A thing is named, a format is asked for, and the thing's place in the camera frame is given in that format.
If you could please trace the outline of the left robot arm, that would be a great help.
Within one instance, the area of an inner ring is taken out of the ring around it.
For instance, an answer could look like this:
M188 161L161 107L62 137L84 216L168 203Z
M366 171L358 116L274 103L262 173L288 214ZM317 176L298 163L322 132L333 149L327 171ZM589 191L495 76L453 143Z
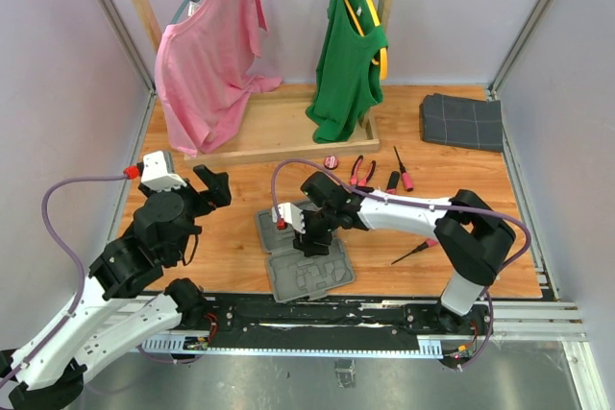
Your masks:
M144 163L100 177L101 182L139 179L146 202L88 268L53 227L47 229L75 263L78 288L35 338L19 349L2 350L1 383L15 384L9 393L13 409L63 409L94 376L150 336L176 326L192 329L203 321L218 327L201 290L188 278L173 280L132 316L102 327L161 278L164 269L184 260L188 241L198 240L202 232L197 218L231 204L228 173L204 165L193 171L206 190L197 191L170 167L154 170Z

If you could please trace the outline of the wooden clothes rack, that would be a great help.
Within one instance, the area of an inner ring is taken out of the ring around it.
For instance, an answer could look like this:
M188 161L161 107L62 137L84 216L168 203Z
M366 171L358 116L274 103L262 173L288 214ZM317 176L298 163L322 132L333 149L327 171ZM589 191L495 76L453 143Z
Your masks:
M154 51L158 52L162 31L150 0L132 2ZM376 10L373 2L370 6L374 20L378 19L385 30L392 3L393 0L379 0ZM379 149L381 143L377 124L369 111L360 119L349 141L330 144L313 142L315 126L305 116L313 93L312 85L283 84L275 91L252 96L236 137L212 154L185 155L184 162L190 166L201 162L211 166L230 166L291 157L369 154Z

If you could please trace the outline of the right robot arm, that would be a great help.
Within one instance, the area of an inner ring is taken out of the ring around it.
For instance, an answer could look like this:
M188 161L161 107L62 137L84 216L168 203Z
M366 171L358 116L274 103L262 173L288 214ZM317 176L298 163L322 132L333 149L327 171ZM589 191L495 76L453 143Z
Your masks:
M335 230L396 230L436 241L453 275L435 308L448 333L467 326L475 301L504 267L516 234L477 194L460 189L451 198L414 199L369 187L345 187L322 172L301 186L314 210L300 211L293 247L304 256L329 253Z

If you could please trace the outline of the pink black screwdriver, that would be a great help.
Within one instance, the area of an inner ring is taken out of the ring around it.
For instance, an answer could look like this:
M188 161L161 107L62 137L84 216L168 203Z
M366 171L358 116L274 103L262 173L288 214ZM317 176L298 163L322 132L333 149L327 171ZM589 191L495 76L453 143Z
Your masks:
M395 153L395 156L397 158L397 161L398 161L401 181L403 183L404 189L405 189L406 192L411 192L411 191L414 190L414 183L412 181L412 178L411 178L410 174L408 173L404 163L402 162L402 159L401 159L401 157L399 155L397 147L394 146L393 149L394 149L394 153Z
M403 254L402 256L398 257L397 259L395 259L394 261L391 262L391 265L395 265L401 261L403 261L404 259L408 258L409 256L416 254L416 253L420 253L424 250L427 250L429 248L435 247L438 245L438 241L434 240L434 239L426 239L424 242L422 242L421 244L419 244L418 246L416 246L414 249L412 249L411 251Z

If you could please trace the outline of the grey plastic tool case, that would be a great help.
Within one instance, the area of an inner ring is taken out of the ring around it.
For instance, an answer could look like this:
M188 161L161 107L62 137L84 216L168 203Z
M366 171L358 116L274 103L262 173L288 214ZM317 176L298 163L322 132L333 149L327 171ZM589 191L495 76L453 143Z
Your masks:
M355 281L351 259L336 233L327 255L305 257L293 247L293 229L277 229L271 210L259 211L256 225L261 247L268 254L265 268L276 302L318 300Z

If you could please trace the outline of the pink t-shirt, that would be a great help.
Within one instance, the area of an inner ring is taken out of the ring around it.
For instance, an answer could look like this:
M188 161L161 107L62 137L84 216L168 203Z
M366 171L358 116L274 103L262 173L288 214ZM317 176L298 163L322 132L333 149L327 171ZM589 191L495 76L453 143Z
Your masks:
M251 71L266 30L261 0L204 0L165 28L155 83L173 149L211 153L238 134L252 94L281 85L280 76Z

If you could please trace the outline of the folded grey checked cloth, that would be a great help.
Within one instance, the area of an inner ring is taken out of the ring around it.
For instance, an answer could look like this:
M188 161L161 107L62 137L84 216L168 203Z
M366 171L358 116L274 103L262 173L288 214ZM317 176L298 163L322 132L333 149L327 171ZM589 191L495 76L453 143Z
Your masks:
M504 150L501 102L435 93L419 106L424 142L485 152Z

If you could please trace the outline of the red black tape roll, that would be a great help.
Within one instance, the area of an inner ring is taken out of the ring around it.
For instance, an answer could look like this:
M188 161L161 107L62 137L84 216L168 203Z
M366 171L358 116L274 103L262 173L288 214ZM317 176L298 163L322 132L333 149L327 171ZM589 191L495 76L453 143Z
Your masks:
M326 156L323 159L323 166L328 170L335 170L339 165L339 159L336 156Z

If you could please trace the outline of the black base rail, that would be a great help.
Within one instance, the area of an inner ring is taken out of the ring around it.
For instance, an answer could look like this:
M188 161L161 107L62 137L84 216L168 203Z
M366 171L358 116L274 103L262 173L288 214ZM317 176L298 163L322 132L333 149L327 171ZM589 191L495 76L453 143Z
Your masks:
M213 295L192 326L175 326L147 344L175 354L203 352L441 356L439 344L485 334L486 306L457 318L435 301L327 297L276 302L267 295Z

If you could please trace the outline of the pink black utility knife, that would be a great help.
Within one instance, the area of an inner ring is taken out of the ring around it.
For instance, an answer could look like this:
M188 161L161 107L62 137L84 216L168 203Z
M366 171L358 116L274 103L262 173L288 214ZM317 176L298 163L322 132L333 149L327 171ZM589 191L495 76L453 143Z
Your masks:
M399 171L392 171L389 175L389 179L385 188L388 194L395 194L400 181L401 174Z

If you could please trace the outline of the pink black pliers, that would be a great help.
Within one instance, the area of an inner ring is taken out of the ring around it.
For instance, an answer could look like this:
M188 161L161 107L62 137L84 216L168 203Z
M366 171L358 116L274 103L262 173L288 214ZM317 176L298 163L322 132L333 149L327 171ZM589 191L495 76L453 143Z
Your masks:
M352 167L351 177L350 177L350 185L351 186L366 186L368 181L372 179L376 167L377 162L375 160L371 160L367 163L367 170L365 172L361 172L361 166L364 164L364 155L359 155Z

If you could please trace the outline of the green tank top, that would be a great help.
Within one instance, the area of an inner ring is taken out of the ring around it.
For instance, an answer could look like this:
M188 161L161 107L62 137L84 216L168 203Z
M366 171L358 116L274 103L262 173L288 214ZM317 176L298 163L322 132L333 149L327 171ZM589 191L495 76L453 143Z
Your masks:
M330 0L328 27L306 115L318 144L345 142L382 102L388 40L373 0Z

